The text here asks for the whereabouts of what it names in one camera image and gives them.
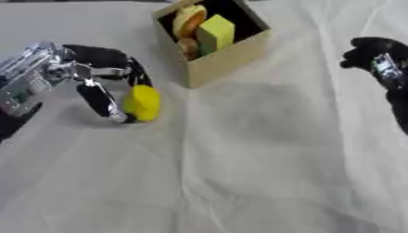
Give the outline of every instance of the orange object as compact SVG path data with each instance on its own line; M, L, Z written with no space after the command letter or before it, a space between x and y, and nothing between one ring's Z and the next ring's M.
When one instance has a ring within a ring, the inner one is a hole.
M199 43L191 38L181 38L177 44L183 51L184 56L188 61L194 60L199 57Z
M173 34L176 38L191 38L199 26L207 19L207 9L203 5L181 8L173 21Z

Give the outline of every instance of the white cloth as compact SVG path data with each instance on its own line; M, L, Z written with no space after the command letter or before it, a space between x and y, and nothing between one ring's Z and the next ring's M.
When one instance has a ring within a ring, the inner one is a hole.
M156 45L167 4L0 5L1 57L115 47L163 99L157 121L118 127L71 85L50 94L0 146L0 232L408 232L408 137L374 79L338 65L356 36L408 43L408 2L249 4L274 31L267 55L192 90Z

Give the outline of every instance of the robotic arm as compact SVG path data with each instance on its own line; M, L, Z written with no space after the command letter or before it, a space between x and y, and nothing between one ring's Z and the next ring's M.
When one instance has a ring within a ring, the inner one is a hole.
M0 63L0 142L38 111L41 92L67 79L79 82L77 92L100 116L120 124L137 122L137 114L122 112L96 78L153 88L138 61L116 49L41 42Z

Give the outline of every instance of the cardboard box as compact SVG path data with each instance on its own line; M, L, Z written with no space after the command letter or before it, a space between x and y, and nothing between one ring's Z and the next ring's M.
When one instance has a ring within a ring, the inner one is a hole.
M236 25L235 41L215 53L188 61L177 39L172 35L172 22L177 11L185 6L201 4L207 7L209 18L222 15ZM263 55L270 28L241 0L181 0L153 14L158 42L173 61L175 68L186 77L188 87L206 85L230 70L244 66Z

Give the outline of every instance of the yellow foam cube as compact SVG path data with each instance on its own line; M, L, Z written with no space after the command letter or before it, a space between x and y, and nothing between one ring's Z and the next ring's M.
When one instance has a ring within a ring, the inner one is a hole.
M199 26L197 38L203 55L234 43L235 25L221 15L214 15Z
M150 86L136 85L123 98L122 110L132 114L139 121L151 121L158 117L160 96Z

